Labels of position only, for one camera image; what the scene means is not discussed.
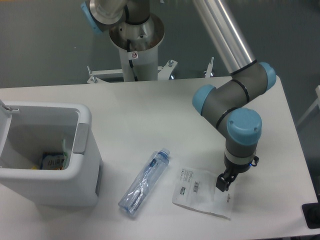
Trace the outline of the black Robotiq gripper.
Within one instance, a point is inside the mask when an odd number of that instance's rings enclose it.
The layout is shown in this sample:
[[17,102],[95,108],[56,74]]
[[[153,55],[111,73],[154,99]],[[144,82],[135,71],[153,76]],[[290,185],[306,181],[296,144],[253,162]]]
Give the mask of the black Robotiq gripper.
[[258,157],[254,156],[250,162],[245,164],[235,164],[225,156],[224,164],[226,170],[218,175],[215,184],[216,188],[221,192],[229,190],[230,185],[236,180],[238,174],[248,171],[251,167],[256,167],[258,165]]

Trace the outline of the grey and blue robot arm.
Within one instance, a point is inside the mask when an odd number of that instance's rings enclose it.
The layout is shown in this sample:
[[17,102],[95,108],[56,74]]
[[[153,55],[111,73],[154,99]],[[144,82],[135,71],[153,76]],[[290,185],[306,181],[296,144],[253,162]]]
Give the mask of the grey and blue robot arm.
[[[205,85],[192,98],[192,105],[225,137],[225,171],[216,187],[225,192],[238,174],[256,166],[256,148],[262,132],[258,113],[245,105],[276,83],[274,69],[258,62],[250,50],[228,5],[223,0],[196,0],[194,6],[210,35],[231,80],[221,87]],[[164,38],[162,21],[150,11],[147,0],[87,0],[81,4],[92,30],[108,32],[122,54],[121,68],[126,82],[158,79],[158,59],[140,62]]]

